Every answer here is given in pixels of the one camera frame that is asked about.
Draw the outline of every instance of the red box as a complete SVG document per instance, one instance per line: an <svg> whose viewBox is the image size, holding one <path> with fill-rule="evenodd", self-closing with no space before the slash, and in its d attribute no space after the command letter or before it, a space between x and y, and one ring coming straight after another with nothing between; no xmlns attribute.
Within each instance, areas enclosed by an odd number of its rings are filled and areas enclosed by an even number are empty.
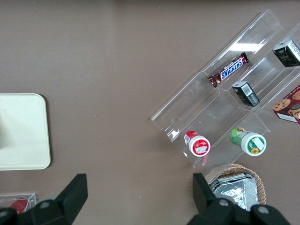
<svg viewBox="0 0 300 225"><path fill-rule="evenodd" d="M300 123L300 85L272 107L278 118Z"/></svg>

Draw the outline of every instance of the acrylic compartment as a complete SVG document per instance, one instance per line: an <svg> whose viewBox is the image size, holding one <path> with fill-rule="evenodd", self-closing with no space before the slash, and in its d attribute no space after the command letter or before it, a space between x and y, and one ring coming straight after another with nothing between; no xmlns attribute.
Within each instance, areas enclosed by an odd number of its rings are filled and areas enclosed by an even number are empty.
<svg viewBox="0 0 300 225"><path fill-rule="evenodd" d="M228 129L214 145L212 145L206 162L204 162L204 158L200 158L193 165L197 171L200 171L205 176L209 183L244 154L244 151L240 146L237 146L230 141L229 136L234 128L244 128L246 131L260 135L269 131L258 115L253 112L248 113L244 118L233 124L233 126Z"/></svg>
<svg viewBox="0 0 300 225"><path fill-rule="evenodd" d="M192 121L215 97L219 90L202 73L196 74L151 118L170 141Z"/></svg>
<svg viewBox="0 0 300 225"><path fill-rule="evenodd" d="M285 42L293 40L297 46L300 46L300 24L296 25L281 41ZM275 56L271 48L266 55L255 63L245 74L238 77L238 81L247 81L260 99L260 103L256 107L250 107L242 104L239 97L234 93L232 88L229 92L233 98L246 110L255 112L262 107L272 92L296 67L285 67L280 60Z"/></svg>
<svg viewBox="0 0 300 225"><path fill-rule="evenodd" d="M201 136L207 138L212 146L232 124L242 119L245 115L246 112L239 107L231 95L227 91L223 91L189 124L180 130L179 135L172 143L178 149L182 149L185 156L193 164L199 158L194 156L184 143L184 135L188 131L197 131Z"/></svg>
<svg viewBox="0 0 300 225"><path fill-rule="evenodd" d="M286 70L289 71L292 68L293 71L267 95L267 101L255 112L270 129L283 121L275 115L272 107L300 85L300 67L291 67Z"/></svg>
<svg viewBox="0 0 300 225"><path fill-rule="evenodd" d="M228 90L238 81L273 45L284 36L284 29L270 10L259 15L252 21L219 55L217 55L203 70L210 77L224 68L233 59L245 52L250 60L233 75L221 82L217 88Z"/></svg>

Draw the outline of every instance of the snickers bar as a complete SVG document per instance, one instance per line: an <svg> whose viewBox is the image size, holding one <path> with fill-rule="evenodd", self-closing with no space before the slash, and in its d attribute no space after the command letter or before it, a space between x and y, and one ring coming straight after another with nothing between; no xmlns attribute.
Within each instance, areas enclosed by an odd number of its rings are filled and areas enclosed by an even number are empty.
<svg viewBox="0 0 300 225"><path fill-rule="evenodd" d="M231 61L228 65L226 65L222 70L220 70L217 74L210 76L209 80L214 87L217 87L219 83L221 83L225 78L229 77L239 68L244 66L247 62L249 62L246 53L242 53L240 57Z"/></svg>

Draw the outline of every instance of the foil wrapped snack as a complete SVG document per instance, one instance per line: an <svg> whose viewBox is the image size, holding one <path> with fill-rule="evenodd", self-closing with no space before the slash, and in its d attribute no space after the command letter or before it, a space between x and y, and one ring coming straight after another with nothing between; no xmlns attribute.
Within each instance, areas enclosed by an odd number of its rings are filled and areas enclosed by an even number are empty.
<svg viewBox="0 0 300 225"><path fill-rule="evenodd" d="M210 188L216 197L229 196L247 211L259 204L255 177L248 172L216 179L210 184Z"/></svg>

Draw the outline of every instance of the white lid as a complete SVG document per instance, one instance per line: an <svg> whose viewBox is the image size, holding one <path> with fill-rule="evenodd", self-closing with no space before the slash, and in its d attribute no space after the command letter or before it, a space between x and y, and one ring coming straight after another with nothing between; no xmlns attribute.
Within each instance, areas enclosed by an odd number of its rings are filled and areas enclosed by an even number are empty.
<svg viewBox="0 0 300 225"><path fill-rule="evenodd" d="M201 140L204 141L206 143L206 145L201 146L201 147L199 147L199 148L196 149L199 153L194 152L194 149L193 149L194 144L197 141L201 141ZM209 151L210 151L210 142L205 137L198 135L198 136L193 137L189 141L188 148L193 153L194 156L203 157L203 156L206 156L209 153Z"/></svg>
<svg viewBox="0 0 300 225"><path fill-rule="evenodd" d="M257 149L259 151L258 153L251 153L248 150L248 144L249 144L250 141L252 141L256 145L255 149ZM240 146L243 149L243 151L245 153L247 153L248 155L250 155L250 156L259 156L259 155L263 154L263 152L265 151L265 149L267 147L267 142L266 142L266 139L262 135L251 132L249 134L246 134L243 137Z"/></svg>

